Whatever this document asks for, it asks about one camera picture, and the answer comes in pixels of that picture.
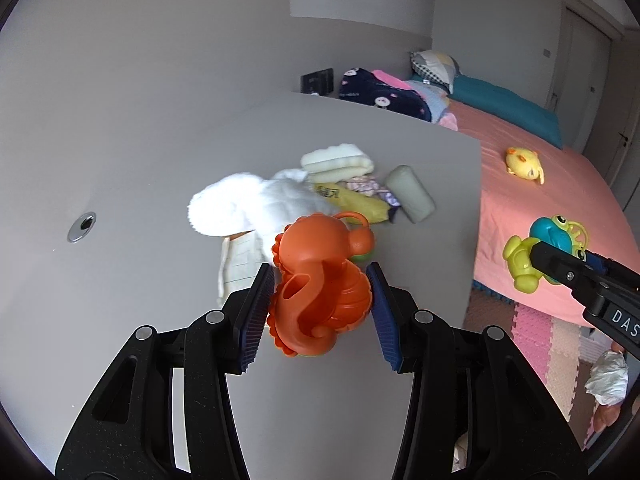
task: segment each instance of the yellow bag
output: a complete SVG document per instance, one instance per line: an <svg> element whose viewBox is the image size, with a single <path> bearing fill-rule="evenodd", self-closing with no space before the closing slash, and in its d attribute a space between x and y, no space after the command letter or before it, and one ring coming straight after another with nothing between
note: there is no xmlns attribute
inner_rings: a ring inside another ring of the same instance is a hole
<svg viewBox="0 0 640 480"><path fill-rule="evenodd" d="M370 224L389 220L390 205L374 196L346 189L337 184L315 183L316 193L334 203L341 211L355 211L364 215ZM355 218L345 218L349 223L358 223Z"/></svg>

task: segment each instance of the checkered pillow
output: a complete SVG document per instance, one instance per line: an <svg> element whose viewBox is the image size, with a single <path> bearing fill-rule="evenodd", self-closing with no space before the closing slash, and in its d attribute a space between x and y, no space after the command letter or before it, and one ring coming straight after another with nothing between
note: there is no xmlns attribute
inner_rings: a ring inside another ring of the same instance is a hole
<svg viewBox="0 0 640 480"><path fill-rule="evenodd" d="M421 78L437 83L453 93L453 80L460 73L456 60L434 50L411 53L411 65Z"/></svg>

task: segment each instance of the tabletop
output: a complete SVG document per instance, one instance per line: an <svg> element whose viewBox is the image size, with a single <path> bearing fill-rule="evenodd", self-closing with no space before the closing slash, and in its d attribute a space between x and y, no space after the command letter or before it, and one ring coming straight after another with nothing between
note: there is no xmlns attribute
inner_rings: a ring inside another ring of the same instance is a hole
<svg viewBox="0 0 640 480"><path fill-rule="evenodd" d="M436 211L377 224L374 259L418 306L461 326L473 279L480 146L463 134L386 110L285 92L186 143L148 179L87 202L97 220L62 244L20 288L0 322L2 400L34 452L53 468L80 408L137 326L187 326L216 307L219 238L194 232L191 195L239 171L269 178L311 150L352 142L383 178L408 164ZM174 381L175 452L187 467ZM265 331L254 364L229 377L236 427L253 478L388 479L411 389L382 358L368 319L327 355L286 358Z"/></svg>

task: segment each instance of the orange toy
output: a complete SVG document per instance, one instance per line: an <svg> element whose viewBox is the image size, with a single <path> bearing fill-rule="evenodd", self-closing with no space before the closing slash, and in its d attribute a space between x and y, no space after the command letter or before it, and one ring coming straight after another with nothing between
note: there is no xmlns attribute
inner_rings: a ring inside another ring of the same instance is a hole
<svg viewBox="0 0 640 480"><path fill-rule="evenodd" d="M350 231L340 218L358 219ZM371 308L366 275L349 258L373 250L373 232L360 213L298 218L271 248L282 282L271 297L267 324L285 355L322 355L337 335L356 328Z"/></svg>

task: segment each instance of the pink blanket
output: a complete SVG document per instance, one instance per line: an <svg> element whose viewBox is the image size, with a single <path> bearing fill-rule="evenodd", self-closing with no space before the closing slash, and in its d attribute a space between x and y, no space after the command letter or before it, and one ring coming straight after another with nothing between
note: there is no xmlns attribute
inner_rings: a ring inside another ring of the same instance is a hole
<svg viewBox="0 0 640 480"><path fill-rule="evenodd" d="M512 235L525 238L541 216L561 214L581 222L589 232L588 250L640 271L640 253L622 209L591 163L491 114L452 101L450 110L458 129L480 141L482 147L482 202L474 277L519 303L569 322L588 325L582 306L562 285L544 279L533 294L513 288L502 259ZM535 150L545 170L545 183L508 174L504 155L510 146Z"/></svg>

